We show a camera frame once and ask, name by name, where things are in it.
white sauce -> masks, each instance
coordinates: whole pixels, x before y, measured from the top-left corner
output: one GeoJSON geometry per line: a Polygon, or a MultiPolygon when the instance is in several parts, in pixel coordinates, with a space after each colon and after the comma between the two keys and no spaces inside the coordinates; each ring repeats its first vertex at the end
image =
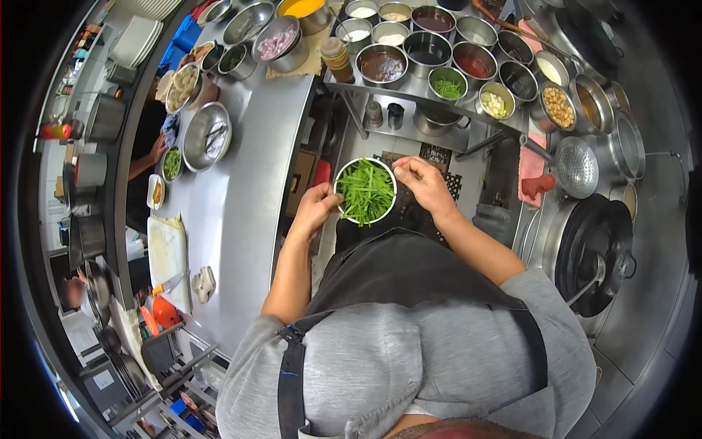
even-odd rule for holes
{"type": "Polygon", "coordinates": [[[361,6],[358,9],[354,9],[353,12],[351,12],[349,15],[351,15],[353,18],[368,18],[372,17],[376,13],[377,11],[375,9],[361,6]]]}
{"type": "Polygon", "coordinates": [[[539,57],[536,59],[536,64],[550,81],[555,82],[561,87],[565,86],[565,84],[561,82],[561,75],[558,72],[558,69],[556,69],[556,67],[551,64],[549,60],[539,57]]]}

white cutting board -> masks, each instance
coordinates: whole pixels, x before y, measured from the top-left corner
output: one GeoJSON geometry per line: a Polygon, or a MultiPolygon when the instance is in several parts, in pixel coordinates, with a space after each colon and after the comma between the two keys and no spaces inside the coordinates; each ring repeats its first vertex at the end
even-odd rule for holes
{"type": "Polygon", "coordinates": [[[156,287],[173,276],[184,273],[178,285],[161,295],[179,311],[190,314],[190,276],[187,272],[185,231],[151,216],[147,220],[147,236],[151,285],[156,287]]]}

stainless steel counter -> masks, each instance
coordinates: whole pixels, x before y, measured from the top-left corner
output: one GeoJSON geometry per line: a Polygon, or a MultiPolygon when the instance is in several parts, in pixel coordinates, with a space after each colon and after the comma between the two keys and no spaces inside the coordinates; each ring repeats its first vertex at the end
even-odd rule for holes
{"type": "MultiPolygon", "coordinates": [[[[221,41],[224,25],[206,27],[198,44],[221,41]]],[[[245,81],[216,80],[234,135],[221,162],[202,173],[185,173],[166,188],[158,216],[181,213],[188,268],[211,266],[217,287],[209,302],[192,296],[187,331],[217,343],[232,356],[251,319],[260,312],[279,250],[278,222],[287,202],[298,131],[312,102],[313,76],[266,80],[257,66],[245,81]]],[[[180,113],[178,143],[193,112],[180,113]]]]}

dark sauce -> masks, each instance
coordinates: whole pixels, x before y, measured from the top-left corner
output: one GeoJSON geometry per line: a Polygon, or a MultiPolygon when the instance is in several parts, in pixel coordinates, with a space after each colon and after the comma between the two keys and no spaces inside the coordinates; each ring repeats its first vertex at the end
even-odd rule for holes
{"type": "Polygon", "coordinates": [[[402,76],[403,62],[388,52],[369,53],[361,61],[361,73],[378,82],[393,81],[402,76]]]}

pot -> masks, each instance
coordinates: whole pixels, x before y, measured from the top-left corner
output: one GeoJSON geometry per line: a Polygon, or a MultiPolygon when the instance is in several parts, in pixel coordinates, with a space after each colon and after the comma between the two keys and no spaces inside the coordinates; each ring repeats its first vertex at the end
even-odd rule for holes
{"type": "Polygon", "coordinates": [[[99,93],[90,110],[86,143],[114,142],[119,137],[126,112],[126,103],[106,93],[99,93]]]}
{"type": "Polygon", "coordinates": [[[443,110],[439,107],[417,104],[414,108],[412,120],[414,126],[420,133],[429,137],[441,137],[448,134],[455,126],[458,129],[466,129],[470,125],[468,122],[461,126],[458,123],[463,116],[443,110]]]}

